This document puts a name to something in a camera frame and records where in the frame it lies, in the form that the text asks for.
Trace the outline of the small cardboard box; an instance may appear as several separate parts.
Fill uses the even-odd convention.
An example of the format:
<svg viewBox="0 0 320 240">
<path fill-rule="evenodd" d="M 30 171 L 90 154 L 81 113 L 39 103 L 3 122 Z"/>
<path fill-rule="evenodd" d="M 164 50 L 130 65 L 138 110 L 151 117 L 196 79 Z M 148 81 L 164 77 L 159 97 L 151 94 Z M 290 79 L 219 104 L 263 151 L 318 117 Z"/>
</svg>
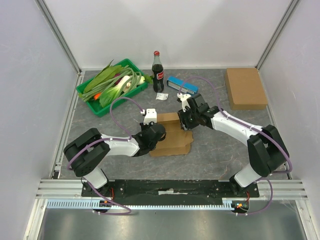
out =
<svg viewBox="0 0 320 240">
<path fill-rule="evenodd" d="M 194 141 L 190 130 L 183 130 L 176 112 L 159 113 L 157 122 L 164 126 L 166 136 L 163 141 L 156 144 L 156 148 L 149 152 L 151 157 L 166 157 L 187 155 Z"/>
</svg>

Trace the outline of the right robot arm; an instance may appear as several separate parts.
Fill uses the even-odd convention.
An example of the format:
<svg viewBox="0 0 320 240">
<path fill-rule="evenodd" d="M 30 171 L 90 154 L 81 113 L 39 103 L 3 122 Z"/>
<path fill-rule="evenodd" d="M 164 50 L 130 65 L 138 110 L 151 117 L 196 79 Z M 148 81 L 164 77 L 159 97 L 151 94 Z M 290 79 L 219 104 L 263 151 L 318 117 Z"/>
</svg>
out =
<svg viewBox="0 0 320 240">
<path fill-rule="evenodd" d="M 209 107 L 199 93 L 178 93 L 177 101 L 182 106 L 177 114 L 184 130 L 205 126 L 223 132 L 247 147 L 249 163 L 230 178 L 229 191 L 233 196 L 242 196 L 247 186 L 268 177 L 288 161 L 289 153 L 275 126 L 250 124 L 218 106 Z"/>
</svg>

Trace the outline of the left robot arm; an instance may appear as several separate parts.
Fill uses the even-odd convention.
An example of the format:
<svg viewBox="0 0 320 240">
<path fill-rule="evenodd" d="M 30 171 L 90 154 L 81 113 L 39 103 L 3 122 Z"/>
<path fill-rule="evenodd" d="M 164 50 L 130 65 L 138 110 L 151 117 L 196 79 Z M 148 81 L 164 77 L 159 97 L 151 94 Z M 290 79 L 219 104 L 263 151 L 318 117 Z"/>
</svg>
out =
<svg viewBox="0 0 320 240">
<path fill-rule="evenodd" d="M 68 168 L 77 177 L 83 177 L 92 185 L 99 197 L 110 191 L 108 178 L 98 167 L 106 156 L 140 157 L 156 148 L 166 138 L 165 127 L 160 123 L 141 124 L 141 131 L 132 137 L 113 137 L 91 128 L 69 143 L 63 150 Z"/>
</svg>

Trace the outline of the large cardboard box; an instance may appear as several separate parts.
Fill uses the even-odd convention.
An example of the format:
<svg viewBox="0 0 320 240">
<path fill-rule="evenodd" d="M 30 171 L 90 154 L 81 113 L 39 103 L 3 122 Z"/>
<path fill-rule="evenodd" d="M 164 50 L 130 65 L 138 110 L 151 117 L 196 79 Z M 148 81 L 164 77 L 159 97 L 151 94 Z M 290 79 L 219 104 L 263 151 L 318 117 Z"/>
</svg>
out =
<svg viewBox="0 0 320 240">
<path fill-rule="evenodd" d="M 256 68 L 227 68 L 225 85 L 232 110 L 264 110 L 268 100 Z"/>
</svg>

